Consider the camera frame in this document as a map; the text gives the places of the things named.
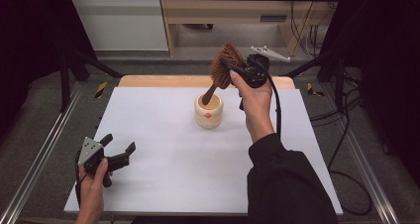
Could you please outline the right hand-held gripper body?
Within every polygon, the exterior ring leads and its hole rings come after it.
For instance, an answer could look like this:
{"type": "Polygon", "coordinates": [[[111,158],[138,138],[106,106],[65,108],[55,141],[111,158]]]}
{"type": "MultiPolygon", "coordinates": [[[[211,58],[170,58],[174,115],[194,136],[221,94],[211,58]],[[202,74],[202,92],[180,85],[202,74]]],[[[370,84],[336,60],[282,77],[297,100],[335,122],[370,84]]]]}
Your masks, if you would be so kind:
{"type": "Polygon", "coordinates": [[[254,53],[252,55],[247,56],[245,65],[245,82],[251,88],[258,88],[266,83],[266,80],[269,77],[269,59],[271,57],[277,58],[280,61],[284,62],[291,61],[291,58],[289,56],[282,56],[281,54],[272,51],[267,46],[251,46],[251,50],[254,53]]]}

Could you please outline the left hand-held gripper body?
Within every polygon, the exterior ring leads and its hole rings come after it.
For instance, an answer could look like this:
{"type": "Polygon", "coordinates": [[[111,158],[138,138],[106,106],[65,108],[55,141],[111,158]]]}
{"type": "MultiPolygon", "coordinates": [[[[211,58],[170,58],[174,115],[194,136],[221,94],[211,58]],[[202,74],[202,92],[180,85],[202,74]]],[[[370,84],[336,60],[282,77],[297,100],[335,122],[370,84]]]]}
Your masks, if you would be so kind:
{"type": "Polygon", "coordinates": [[[112,180],[109,173],[128,166],[130,164],[130,156],[126,156],[124,151],[122,154],[106,157],[104,155],[104,149],[105,147],[101,146],[100,141],[97,142],[86,137],[81,146],[77,164],[79,166],[84,166],[88,173],[96,174],[101,161],[106,159],[108,161],[108,169],[103,178],[103,186],[110,187],[112,185],[112,180]]]}

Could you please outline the brown wooden hairbrush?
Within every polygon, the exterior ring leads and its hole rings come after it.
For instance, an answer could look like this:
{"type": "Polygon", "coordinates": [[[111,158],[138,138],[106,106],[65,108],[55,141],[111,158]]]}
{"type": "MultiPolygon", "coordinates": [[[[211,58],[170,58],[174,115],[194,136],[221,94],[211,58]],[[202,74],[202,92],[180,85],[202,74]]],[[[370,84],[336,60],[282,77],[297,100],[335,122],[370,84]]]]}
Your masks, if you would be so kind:
{"type": "Polygon", "coordinates": [[[217,88],[226,89],[231,83],[230,69],[242,67],[243,58],[232,44],[224,45],[210,64],[212,85],[202,97],[202,103],[207,105],[217,88]]]}

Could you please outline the cream ceramic cup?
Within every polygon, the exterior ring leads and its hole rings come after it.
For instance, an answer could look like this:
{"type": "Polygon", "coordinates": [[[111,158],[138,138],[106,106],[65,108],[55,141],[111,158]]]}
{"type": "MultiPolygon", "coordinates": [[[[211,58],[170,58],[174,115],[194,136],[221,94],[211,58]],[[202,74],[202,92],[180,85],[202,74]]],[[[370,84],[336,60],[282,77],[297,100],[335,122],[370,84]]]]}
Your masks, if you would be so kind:
{"type": "Polygon", "coordinates": [[[204,105],[202,99],[203,96],[200,95],[194,103],[196,123],[205,129],[218,127],[223,120],[223,100],[217,94],[213,94],[209,103],[204,105]]]}

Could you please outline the person's left hand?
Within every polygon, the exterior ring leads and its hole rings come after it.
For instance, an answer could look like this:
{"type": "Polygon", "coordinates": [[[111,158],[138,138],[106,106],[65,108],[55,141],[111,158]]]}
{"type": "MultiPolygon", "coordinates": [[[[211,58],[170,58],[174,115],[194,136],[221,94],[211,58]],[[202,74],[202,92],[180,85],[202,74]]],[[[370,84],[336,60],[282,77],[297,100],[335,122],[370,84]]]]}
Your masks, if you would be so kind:
{"type": "Polygon", "coordinates": [[[101,216],[104,208],[102,182],[107,169],[108,161],[106,159],[101,161],[95,175],[88,174],[84,166],[79,167],[80,207],[78,216],[101,216]]]}

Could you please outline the person's right hand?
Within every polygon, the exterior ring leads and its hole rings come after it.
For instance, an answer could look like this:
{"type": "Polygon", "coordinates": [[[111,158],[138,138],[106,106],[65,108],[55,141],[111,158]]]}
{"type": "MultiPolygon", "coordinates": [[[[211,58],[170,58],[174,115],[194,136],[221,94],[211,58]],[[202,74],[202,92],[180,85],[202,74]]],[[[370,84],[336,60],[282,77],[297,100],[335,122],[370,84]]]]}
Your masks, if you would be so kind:
{"type": "Polygon", "coordinates": [[[230,71],[231,80],[239,90],[243,99],[243,107],[246,114],[246,126],[252,142],[270,135],[274,132],[270,120],[270,103],[272,90],[268,82],[259,88],[251,88],[234,71],[230,71]]]}

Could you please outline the white table board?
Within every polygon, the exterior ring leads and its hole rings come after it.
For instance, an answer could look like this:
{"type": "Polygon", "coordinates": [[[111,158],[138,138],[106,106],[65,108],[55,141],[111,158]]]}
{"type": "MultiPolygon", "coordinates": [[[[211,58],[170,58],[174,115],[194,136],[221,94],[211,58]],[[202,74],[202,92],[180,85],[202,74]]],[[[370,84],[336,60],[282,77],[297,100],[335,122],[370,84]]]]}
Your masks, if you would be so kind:
{"type": "Polygon", "coordinates": [[[195,121],[201,88],[117,87],[95,138],[112,135],[104,152],[136,146],[128,166],[104,191],[105,212],[121,215],[244,215],[251,144],[235,88],[218,91],[223,119],[214,129],[195,121]]]}

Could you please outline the yellow black tape marker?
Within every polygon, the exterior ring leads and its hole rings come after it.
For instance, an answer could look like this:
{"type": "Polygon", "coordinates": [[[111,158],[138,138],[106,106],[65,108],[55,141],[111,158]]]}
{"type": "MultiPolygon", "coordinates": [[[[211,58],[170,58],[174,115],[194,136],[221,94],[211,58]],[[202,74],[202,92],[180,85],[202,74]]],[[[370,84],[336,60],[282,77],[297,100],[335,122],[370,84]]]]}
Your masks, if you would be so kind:
{"type": "Polygon", "coordinates": [[[105,90],[106,86],[107,86],[107,82],[105,82],[105,81],[104,81],[104,82],[101,82],[101,83],[99,84],[98,88],[97,88],[97,91],[96,91],[96,93],[95,93],[94,98],[100,98],[100,97],[101,97],[101,95],[103,94],[103,92],[104,92],[104,90],[105,90]]]}
{"type": "Polygon", "coordinates": [[[314,95],[314,96],[318,96],[318,97],[323,97],[325,96],[325,94],[321,91],[315,91],[312,83],[307,83],[307,94],[308,95],[314,95]]]}

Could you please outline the light wooden desk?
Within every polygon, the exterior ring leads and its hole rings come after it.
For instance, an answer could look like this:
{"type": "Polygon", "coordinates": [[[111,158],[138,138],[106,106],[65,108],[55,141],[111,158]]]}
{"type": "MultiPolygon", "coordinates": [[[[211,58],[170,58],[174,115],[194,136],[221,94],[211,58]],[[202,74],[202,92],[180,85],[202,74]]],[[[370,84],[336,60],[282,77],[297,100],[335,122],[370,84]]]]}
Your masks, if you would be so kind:
{"type": "Polygon", "coordinates": [[[334,14],[328,3],[308,1],[163,0],[161,5],[170,25],[275,24],[290,56],[301,52],[307,26],[326,26],[334,14]]]}

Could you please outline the black metal stand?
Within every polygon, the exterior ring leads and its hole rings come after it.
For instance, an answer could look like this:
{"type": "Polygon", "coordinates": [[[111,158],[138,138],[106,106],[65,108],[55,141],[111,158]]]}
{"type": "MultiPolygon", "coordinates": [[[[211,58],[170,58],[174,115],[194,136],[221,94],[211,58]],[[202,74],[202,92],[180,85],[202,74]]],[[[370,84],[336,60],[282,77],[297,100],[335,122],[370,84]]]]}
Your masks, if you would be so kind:
{"type": "Polygon", "coordinates": [[[77,81],[87,81],[90,74],[86,65],[90,64],[114,78],[122,78],[120,73],[100,62],[96,57],[88,56],[80,51],[71,50],[63,53],[59,58],[61,83],[61,108],[63,112],[70,104],[69,73],[72,72],[77,81]]]}
{"type": "Polygon", "coordinates": [[[339,53],[325,52],[304,63],[295,70],[286,73],[285,76],[293,78],[315,65],[321,66],[317,74],[317,78],[320,82],[328,82],[331,80],[332,76],[335,76],[334,104],[336,105],[338,111],[343,113],[345,61],[339,53]]]}

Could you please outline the wooden table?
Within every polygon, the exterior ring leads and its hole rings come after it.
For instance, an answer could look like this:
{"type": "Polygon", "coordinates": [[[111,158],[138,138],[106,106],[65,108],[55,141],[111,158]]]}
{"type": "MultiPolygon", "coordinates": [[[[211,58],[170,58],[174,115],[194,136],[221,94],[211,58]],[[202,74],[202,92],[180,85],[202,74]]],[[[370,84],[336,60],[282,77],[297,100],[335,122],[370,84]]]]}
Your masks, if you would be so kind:
{"type": "Polygon", "coordinates": [[[212,81],[205,75],[125,75],[119,87],[204,87],[212,81]]]}

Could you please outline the black curtain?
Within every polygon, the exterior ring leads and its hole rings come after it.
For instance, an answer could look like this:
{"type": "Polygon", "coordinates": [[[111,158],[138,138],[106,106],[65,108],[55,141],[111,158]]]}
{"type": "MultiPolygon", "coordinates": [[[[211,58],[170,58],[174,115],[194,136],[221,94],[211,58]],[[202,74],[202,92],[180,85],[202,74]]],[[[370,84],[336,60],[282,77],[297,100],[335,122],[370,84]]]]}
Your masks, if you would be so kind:
{"type": "Polygon", "coordinates": [[[59,70],[50,20],[72,51],[96,57],[72,0],[0,0],[0,137],[11,128],[29,85],[59,70]]]}
{"type": "Polygon", "coordinates": [[[382,137],[420,187],[420,0],[342,1],[323,49],[340,35],[382,137]]]}

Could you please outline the white cabinet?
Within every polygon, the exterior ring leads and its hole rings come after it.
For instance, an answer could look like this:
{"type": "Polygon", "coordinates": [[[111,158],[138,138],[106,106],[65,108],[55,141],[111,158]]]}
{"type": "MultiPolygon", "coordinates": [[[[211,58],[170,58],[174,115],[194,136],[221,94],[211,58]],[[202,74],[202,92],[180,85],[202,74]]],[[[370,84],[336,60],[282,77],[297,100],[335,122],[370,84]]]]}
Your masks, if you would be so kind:
{"type": "Polygon", "coordinates": [[[158,0],[73,0],[96,51],[167,51],[158,0]]]}

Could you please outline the aluminium rail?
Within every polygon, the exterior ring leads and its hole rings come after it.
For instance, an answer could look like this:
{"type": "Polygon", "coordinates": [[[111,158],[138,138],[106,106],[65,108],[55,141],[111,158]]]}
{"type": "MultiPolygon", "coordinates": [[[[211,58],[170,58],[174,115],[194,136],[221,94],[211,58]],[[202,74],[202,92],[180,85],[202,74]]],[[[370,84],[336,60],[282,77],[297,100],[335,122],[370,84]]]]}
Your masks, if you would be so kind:
{"type": "Polygon", "coordinates": [[[334,155],[328,161],[327,168],[331,169],[340,147],[344,141],[348,142],[352,158],[357,166],[358,172],[364,182],[365,189],[374,205],[382,224],[400,224],[400,221],[390,204],[376,174],[374,173],[365,153],[363,152],[353,130],[350,128],[350,118],[346,109],[344,116],[337,116],[338,122],[343,131],[342,138],[336,148],[334,155]]]}
{"type": "Polygon", "coordinates": [[[83,86],[84,84],[82,82],[76,81],[74,83],[68,104],[64,110],[58,114],[52,128],[38,151],[37,156],[32,162],[31,167],[19,185],[19,188],[4,212],[0,215],[0,224],[15,224],[17,221],[80,97],[80,91],[83,86]]]}

